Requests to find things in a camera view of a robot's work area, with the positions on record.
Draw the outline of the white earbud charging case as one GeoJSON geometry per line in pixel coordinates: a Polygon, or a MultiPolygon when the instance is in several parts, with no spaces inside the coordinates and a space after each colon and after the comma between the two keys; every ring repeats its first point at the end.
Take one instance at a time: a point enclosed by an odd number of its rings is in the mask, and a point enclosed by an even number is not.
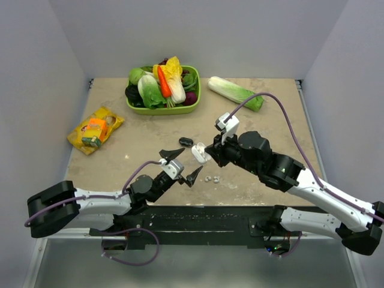
{"type": "Polygon", "coordinates": [[[200,163],[205,164],[211,160],[211,156],[205,152],[206,145],[202,142],[199,142],[192,146],[191,153],[194,158],[200,163]]]}

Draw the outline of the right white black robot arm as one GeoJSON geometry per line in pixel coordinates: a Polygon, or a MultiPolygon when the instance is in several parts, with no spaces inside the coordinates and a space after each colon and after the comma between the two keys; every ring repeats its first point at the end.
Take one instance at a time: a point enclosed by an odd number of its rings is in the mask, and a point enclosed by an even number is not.
{"type": "Polygon", "coordinates": [[[222,141],[214,137],[205,152],[220,166],[232,163],[267,187],[300,197],[322,210],[300,211],[275,205],[259,227],[267,233],[310,232],[339,239],[348,249],[365,256],[376,250],[382,237],[383,203],[369,203],[316,180],[309,168],[292,157],[273,152],[269,141],[256,131],[222,141]]]}

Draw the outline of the black earbud case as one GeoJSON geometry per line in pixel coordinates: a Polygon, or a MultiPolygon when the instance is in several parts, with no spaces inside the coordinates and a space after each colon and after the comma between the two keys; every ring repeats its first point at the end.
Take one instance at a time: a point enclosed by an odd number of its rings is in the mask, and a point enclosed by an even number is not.
{"type": "Polygon", "coordinates": [[[190,148],[194,145],[193,139],[187,138],[187,137],[180,137],[178,142],[181,146],[187,147],[187,148],[190,148]]]}

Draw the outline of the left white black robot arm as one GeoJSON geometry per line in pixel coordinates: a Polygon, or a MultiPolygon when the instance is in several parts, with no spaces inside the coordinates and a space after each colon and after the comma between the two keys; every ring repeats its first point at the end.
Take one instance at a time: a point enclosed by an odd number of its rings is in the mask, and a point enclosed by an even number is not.
{"type": "Polygon", "coordinates": [[[160,160],[149,160],[137,168],[114,192],[76,188],[61,181],[27,200],[25,227],[33,238],[45,238],[63,229],[90,228],[101,232],[115,225],[116,217],[137,215],[156,202],[175,183],[192,187],[202,170],[198,167],[183,176],[184,166],[177,157],[183,149],[161,150],[160,160]]]}

